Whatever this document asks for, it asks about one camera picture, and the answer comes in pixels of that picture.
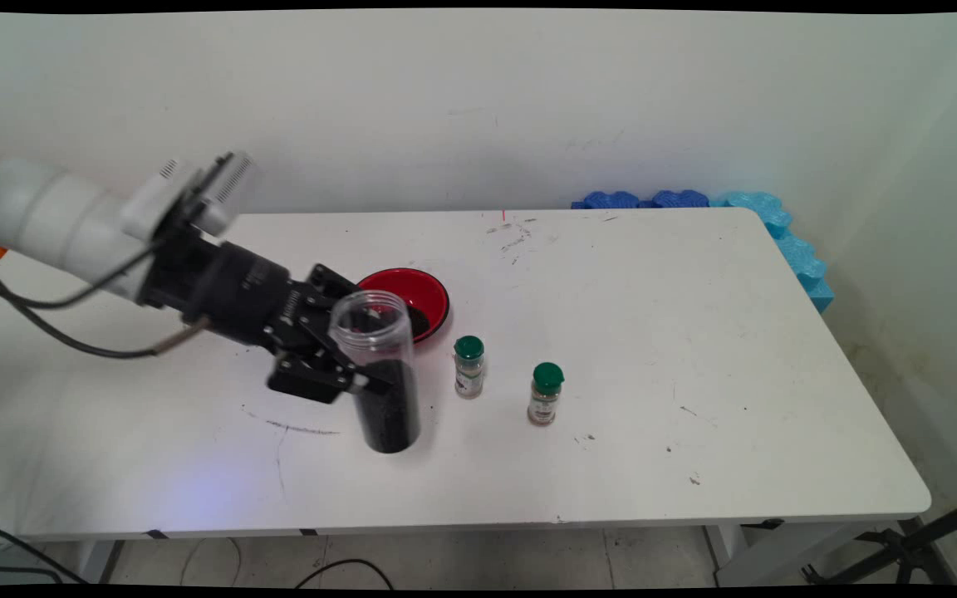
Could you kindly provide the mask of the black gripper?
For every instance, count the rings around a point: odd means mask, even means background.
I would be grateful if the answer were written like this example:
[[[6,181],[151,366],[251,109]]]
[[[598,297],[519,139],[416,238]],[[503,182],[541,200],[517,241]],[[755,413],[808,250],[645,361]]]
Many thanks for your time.
[[[387,396],[392,379],[362,365],[328,336],[330,311],[361,292],[355,283],[316,262],[303,279],[236,243],[202,242],[179,277],[179,314],[187,325],[273,356],[267,387],[319,404],[366,391]]]

